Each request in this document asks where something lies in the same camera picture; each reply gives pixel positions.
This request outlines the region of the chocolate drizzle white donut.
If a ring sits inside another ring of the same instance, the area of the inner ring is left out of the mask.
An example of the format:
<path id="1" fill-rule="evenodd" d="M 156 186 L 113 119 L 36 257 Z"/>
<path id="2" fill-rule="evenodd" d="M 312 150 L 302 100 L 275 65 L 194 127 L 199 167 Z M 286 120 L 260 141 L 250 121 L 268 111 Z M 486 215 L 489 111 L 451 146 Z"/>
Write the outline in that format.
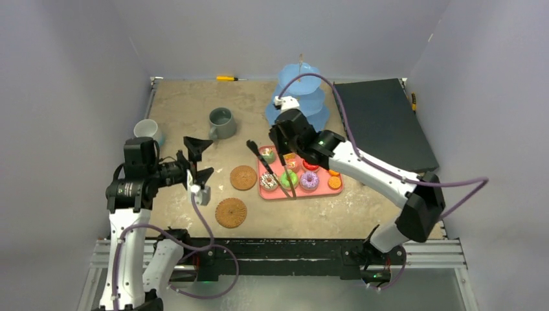
<path id="1" fill-rule="evenodd" d="M 264 172 L 260 176 L 260 186 L 263 190 L 266 190 L 266 191 L 276 190 L 278 188 L 276 174 L 270 174 L 269 172 Z"/>

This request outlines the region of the red frosted donut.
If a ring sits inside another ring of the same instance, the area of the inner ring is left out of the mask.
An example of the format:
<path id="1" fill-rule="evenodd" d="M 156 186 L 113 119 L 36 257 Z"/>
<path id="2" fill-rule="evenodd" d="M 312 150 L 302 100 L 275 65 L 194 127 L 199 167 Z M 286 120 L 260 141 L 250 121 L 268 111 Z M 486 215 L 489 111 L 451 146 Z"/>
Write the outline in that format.
<path id="1" fill-rule="evenodd" d="M 303 168 L 305 171 L 318 172 L 319 169 L 320 169 L 320 166 L 319 166 L 319 165 L 310 164 L 310 163 L 308 163 L 305 159 L 303 159 L 303 160 L 302 160 L 302 168 Z"/>

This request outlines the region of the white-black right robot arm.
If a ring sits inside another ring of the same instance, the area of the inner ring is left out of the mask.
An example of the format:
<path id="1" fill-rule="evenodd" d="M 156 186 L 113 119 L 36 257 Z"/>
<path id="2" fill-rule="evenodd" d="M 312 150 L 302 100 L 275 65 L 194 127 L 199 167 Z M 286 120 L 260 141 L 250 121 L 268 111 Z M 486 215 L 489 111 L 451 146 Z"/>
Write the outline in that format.
<path id="1" fill-rule="evenodd" d="M 269 138 L 279 155 L 292 152 L 309 164 L 351 177 L 400 208 L 395 220 L 373 229 L 366 238 L 363 254 L 368 262 L 380 263 L 405 242 L 425 242 L 445 209 L 442 190 L 432 187 L 438 181 L 436 174 L 402 171 L 354 148 L 338 133 L 318 132 L 298 109 L 281 113 Z"/>

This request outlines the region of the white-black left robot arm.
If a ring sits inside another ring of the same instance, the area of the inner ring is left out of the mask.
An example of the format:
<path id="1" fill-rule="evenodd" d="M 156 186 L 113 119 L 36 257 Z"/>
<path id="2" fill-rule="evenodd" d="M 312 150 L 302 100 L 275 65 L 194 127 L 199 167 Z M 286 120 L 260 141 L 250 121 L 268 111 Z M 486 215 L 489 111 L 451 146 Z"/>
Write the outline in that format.
<path id="1" fill-rule="evenodd" d="M 153 257 L 144 263 L 153 200 L 159 189 L 182 185 L 194 207 L 207 205 L 210 187 L 206 182 L 214 170 L 200 170 L 197 164 L 212 143 L 185 136 L 188 154 L 179 150 L 173 161 L 165 163 L 155 139 L 137 137 L 125 142 L 124 162 L 106 189 L 111 243 L 99 310 L 162 310 L 162 296 L 175 266 L 190 262 L 197 248 L 190 245 L 187 230 L 161 229 Z"/>

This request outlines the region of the green cupcake with cream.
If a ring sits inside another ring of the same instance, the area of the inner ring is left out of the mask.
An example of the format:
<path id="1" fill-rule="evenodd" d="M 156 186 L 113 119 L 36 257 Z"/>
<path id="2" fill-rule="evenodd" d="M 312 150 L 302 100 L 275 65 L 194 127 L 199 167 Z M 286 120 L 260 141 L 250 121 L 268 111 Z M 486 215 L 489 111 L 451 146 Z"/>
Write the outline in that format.
<path id="1" fill-rule="evenodd" d="M 269 165 L 273 164 L 277 159 L 276 150 L 271 147 L 262 148 L 260 150 L 260 154 L 265 160 L 265 162 Z"/>

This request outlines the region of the black food tongs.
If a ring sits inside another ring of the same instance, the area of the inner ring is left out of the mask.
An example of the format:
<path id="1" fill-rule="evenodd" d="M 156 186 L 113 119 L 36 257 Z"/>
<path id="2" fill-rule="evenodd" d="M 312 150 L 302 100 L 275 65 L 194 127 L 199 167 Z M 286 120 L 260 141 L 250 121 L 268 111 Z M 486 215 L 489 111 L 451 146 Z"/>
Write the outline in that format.
<path id="1" fill-rule="evenodd" d="M 285 194 L 285 196 L 287 198 L 291 198 L 293 200 L 295 200 L 297 198 L 297 194 L 295 192 L 295 189 L 293 188 L 293 186 L 291 185 L 291 192 L 292 192 L 292 195 L 290 195 L 288 193 L 288 191 L 283 188 L 282 184 L 280 183 L 280 181 L 278 180 L 277 177 L 274 176 L 274 171 L 273 169 L 270 167 L 269 163 L 264 159 L 263 155 L 261 154 L 259 148 L 258 148 L 258 145 L 256 144 L 256 142 L 254 142 L 253 140 L 250 140 L 248 139 L 246 141 L 246 146 L 247 148 L 256 156 L 256 158 L 259 160 L 259 162 L 263 165 L 263 167 L 268 171 L 268 173 L 271 175 L 271 177 L 274 179 L 274 181 L 276 182 L 276 184 L 278 185 L 279 188 L 281 188 L 282 192 Z"/>

